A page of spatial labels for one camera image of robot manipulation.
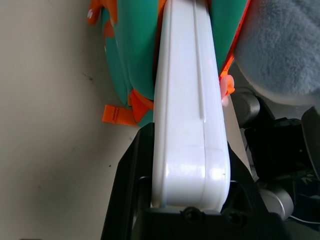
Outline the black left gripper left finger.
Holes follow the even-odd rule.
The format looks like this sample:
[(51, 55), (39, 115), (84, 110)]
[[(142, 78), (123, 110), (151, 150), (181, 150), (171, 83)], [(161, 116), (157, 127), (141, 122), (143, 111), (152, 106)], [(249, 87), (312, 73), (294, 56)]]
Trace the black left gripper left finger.
[(133, 227), (139, 181), (152, 182), (155, 124), (138, 130), (120, 159), (101, 233), (102, 240), (129, 240)]

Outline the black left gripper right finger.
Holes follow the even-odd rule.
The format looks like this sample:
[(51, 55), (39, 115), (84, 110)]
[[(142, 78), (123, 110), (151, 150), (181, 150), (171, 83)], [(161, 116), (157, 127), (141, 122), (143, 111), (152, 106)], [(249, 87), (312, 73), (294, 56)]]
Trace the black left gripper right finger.
[(230, 187), (222, 210), (234, 209), (246, 214), (267, 214), (268, 210), (250, 171), (230, 146), (228, 147), (228, 152), (230, 159)]

